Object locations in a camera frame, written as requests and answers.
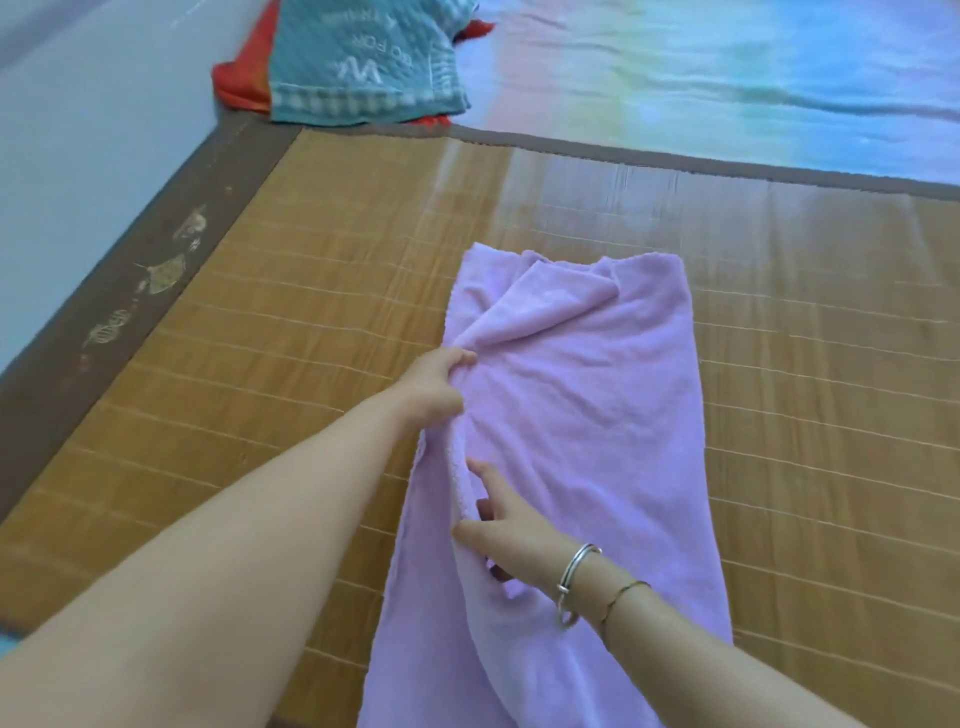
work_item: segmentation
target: purple towel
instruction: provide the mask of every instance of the purple towel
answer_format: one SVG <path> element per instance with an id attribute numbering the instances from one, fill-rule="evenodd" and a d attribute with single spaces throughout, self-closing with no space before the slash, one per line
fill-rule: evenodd
<path id="1" fill-rule="evenodd" d="M 444 342 L 467 412 L 420 439 L 373 642 L 361 728 L 659 725 L 582 621 L 450 539 L 494 463 L 547 518 L 717 637 L 731 639 L 707 499 L 704 420 L 684 266 L 585 266 L 474 245 Z"/>

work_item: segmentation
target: bed sheet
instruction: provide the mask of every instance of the bed sheet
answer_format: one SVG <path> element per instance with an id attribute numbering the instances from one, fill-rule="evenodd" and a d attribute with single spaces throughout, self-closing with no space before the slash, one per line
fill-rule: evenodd
<path id="1" fill-rule="evenodd" d="M 497 132 L 960 183 L 958 0 L 483 0 Z"/>

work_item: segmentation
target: bracelet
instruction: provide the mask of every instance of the bracelet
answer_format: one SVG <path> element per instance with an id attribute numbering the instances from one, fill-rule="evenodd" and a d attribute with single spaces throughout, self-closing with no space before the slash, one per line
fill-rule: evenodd
<path id="1" fill-rule="evenodd" d="M 591 552 L 603 553 L 597 546 L 593 544 L 583 544 L 580 546 L 579 550 L 573 554 L 573 558 L 570 559 L 570 563 L 566 565 L 564 569 L 564 575 L 560 577 L 560 584 L 557 585 L 557 590 L 560 592 L 560 598 L 557 599 L 557 621 L 560 623 L 560 628 L 564 631 L 568 630 L 574 624 L 577 623 L 577 620 L 580 618 L 576 612 L 570 612 L 569 617 L 565 617 L 564 609 L 564 600 L 570 594 L 570 582 L 573 581 L 573 574 L 577 570 L 577 567 L 580 566 L 580 562 L 587 558 L 587 554 Z"/>
<path id="2" fill-rule="evenodd" d="M 640 581 L 639 579 L 637 581 L 633 581 L 625 587 L 620 587 L 620 591 L 618 591 L 615 595 L 613 595 L 613 599 L 611 599 L 610 603 L 607 605 L 607 611 L 604 612 L 603 618 L 600 620 L 599 632 L 600 632 L 600 642 L 603 643 L 603 645 L 607 648 L 608 652 L 610 652 L 610 646 L 607 644 L 607 619 L 610 616 L 610 612 L 613 611 L 613 606 L 616 604 L 617 600 L 621 596 L 623 596 L 625 593 L 630 591 L 633 587 L 639 586 L 640 584 L 642 584 L 645 587 L 650 586 L 649 584 L 647 584 L 647 582 Z"/>

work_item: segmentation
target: bamboo mat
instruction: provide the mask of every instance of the bamboo mat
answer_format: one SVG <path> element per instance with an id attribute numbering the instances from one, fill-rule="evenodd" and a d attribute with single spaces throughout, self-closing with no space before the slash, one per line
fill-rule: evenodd
<path id="1" fill-rule="evenodd" d="M 35 628 L 441 340 L 463 250 L 684 259 L 737 643 L 876 727 L 960 724 L 960 205 L 302 133 L 0 525 Z M 656 386 L 656 382 L 624 382 Z M 278 713 L 350 726 L 399 448 Z"/>

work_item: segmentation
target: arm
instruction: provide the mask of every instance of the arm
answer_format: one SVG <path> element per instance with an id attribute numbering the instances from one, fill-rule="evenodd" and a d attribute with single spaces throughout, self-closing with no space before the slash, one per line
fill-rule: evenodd
<path id="1" fill-rule="evenodd" d="M 440 349 L 163 531 L 0 661 L 0 725 L 269 719 L 396 442 L 463 410 Z"/>
<path id="2" fill-rule="evenodd" d="M 477 503 L 482 521 L 457 523 L 454 538 L 493 559 L 495 578 L 516 576 L 556 601 L 556 585 L 581 544 L 557 531 L 492 466 L 468 464 L 490 498 Z M 607 605 L 633 581 L 609 559 L 591 553 L 574 573 L 570 605 L 599 631 Z M 862 728 L 746 652 L 715 639 L 649 587 L 621 595 L 606 629 L 613 657 L 667 726 Z"/>

